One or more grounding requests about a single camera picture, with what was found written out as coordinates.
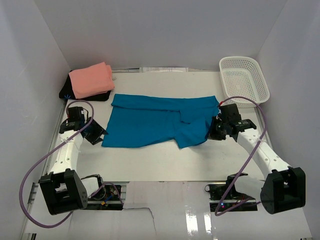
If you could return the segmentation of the blue t shirt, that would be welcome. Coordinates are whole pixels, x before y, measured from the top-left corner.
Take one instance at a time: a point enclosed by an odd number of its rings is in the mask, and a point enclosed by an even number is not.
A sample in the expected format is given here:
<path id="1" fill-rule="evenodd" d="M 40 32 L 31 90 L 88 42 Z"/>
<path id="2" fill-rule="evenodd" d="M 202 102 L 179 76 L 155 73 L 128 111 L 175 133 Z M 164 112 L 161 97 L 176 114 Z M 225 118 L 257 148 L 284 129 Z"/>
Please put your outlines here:
<path id="1" fill-rule="evenodd" d="M 208 139 L 219 113 L 216 97 L 166 98 L 115 94 L 102 147 L 140 148 L 174 140 L 180 149 Z"/>

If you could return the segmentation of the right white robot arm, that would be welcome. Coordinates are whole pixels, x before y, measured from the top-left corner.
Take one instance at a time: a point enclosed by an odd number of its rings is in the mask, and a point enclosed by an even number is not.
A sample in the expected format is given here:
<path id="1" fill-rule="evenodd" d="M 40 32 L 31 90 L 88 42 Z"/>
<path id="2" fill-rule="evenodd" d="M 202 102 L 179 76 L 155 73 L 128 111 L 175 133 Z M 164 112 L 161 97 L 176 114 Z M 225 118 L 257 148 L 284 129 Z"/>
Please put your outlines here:
<path id="1" fill-rule="evenodd" d="M 233 138 L 253 160 L 263 174 L 257 180 L 244 173 L 242 167 L 236 174 L 229 175 L 224 186 L 208 185 L 206 192 L 213 197 L 220 195 L 221 207 L 226 197 L 233 200 L 245 195 L 255 199 L 269 214 L 277 214 L 302 208 L 306 204 L 306 174 L 300 167 L 292 167 L 281 159 L 263 141 L 263 136 L 250 119 L 242 119 L 236 104 L 219 106 L 220 113 L 211 122 L 208 138 L 225 140 Z"/>

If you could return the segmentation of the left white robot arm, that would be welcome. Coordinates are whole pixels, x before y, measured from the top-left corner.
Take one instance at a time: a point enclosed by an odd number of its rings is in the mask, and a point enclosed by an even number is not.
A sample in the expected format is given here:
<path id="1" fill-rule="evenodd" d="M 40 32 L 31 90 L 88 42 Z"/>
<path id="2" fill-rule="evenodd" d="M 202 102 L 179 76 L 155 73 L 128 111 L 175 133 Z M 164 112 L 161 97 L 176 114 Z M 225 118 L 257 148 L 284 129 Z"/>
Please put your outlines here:
<path id="1" fill-rule="evenodd" d="M 39 185 L 51 215 L 86 209 L 91 197 L 105 196 L 102 177 L 93 174 L 80 178 L 76 172 L 80 147 L 84 140 L 91 145 L 103 141 L 107 131 L 81 106 L 70 107 L 67 119 L 59 128 L 59 140 L 64 145 L 57 150 L 52 168 L 39 180 Z"/>

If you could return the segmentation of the folded pink t shirt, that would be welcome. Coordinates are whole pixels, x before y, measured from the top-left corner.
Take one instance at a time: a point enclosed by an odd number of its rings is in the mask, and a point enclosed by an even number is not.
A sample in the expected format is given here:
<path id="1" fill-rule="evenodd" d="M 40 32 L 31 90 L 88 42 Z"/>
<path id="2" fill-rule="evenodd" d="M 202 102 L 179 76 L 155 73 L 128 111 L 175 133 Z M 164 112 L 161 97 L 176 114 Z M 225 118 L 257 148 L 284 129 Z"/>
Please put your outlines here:
<path id="1" fill-rule="evenodd" d="M 107 93 L 115 88 L 111 66 L 105 62 L 73 70 L 68 75 L 76 99 Z"/>

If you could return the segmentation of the white plastic basket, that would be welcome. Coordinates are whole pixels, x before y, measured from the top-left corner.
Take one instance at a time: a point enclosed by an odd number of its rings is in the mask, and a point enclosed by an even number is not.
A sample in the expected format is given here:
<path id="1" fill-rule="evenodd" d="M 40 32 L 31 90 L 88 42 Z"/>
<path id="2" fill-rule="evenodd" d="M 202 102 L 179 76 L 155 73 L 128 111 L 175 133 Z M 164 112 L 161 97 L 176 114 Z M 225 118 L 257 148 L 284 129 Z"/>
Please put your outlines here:
<path id="1" fill-rule="evenodd" d="M 219 61 L 220 80 L 227 104 L 238 108 L 254 108 L 270 98 L 265 77 L 256 60 L 246 56 L 228 56 Z"/>

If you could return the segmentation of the white paper label strip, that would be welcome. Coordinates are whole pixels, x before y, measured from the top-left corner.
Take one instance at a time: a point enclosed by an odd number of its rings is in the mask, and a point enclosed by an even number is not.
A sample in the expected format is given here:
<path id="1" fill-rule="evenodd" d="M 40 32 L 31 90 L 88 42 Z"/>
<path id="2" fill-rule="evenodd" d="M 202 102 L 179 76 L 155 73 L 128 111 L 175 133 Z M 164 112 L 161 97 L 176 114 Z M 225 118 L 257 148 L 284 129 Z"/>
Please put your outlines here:
<path id="1" fill-rule="evenodd" d="M 140 73 L 187 73 L 188 67 L 140 67 Z"/>

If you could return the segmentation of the white cardboard front cover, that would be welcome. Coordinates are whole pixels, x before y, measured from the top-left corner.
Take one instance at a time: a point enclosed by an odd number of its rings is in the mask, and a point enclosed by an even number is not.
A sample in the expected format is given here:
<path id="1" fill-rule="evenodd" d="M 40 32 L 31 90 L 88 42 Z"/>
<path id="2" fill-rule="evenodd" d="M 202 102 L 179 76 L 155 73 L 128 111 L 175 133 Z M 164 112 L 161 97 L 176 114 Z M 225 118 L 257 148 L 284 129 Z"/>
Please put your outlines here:
<path id="1" fill-rule="evenodd" d="M 32 216 L 55 228 L 28 222 L 38 240 L 300 240 L 312 235 L 302 209 L 268 214 L 228 212 L 215 216 L 203 182 L 136 181 L 127 186 L 123 210 L 77 210 L 52 216 L 37 192 Z"/>

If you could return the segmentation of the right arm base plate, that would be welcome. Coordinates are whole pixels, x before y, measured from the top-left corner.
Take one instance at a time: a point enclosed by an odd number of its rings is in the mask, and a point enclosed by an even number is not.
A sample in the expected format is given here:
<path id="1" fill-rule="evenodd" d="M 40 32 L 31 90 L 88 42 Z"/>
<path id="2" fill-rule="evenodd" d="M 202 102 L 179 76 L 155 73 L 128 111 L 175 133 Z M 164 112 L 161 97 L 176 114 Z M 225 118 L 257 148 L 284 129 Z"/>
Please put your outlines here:
<path id="1" fill-rule="evenodd" d="M 216 208 L 219 206 L 218 212 L 223 212 L 229 210 L 233 206 L 243 203 L 245 200 L 249 199 L 237 208 L 231 209 L 231 212 L 255 212 L 258 210 L 257 201 L 243 193 L 234 191 L 233 189 L 227 194 L 222 203 L 219 203 L 225 190 L 228 188 L 225 182 L 213 182 L 209 183 L 204 187 L 204 191 L 209 194 L 209 206 L 212 213 L 215 212 Z"/>

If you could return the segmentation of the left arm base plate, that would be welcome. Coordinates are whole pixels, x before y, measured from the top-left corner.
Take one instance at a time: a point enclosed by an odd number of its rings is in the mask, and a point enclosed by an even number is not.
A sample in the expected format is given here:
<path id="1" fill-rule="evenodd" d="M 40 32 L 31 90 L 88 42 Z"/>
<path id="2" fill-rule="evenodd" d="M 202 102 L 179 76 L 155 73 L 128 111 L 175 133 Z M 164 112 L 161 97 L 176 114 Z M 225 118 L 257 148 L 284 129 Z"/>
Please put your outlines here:
<path id="1" fill-rule="evenodd" d="M 88 211 L 121 211 L 126 199 L 127 182 L 116 182 L 114 186 L 105 185 L 95 196 L 88 200 Z"/>

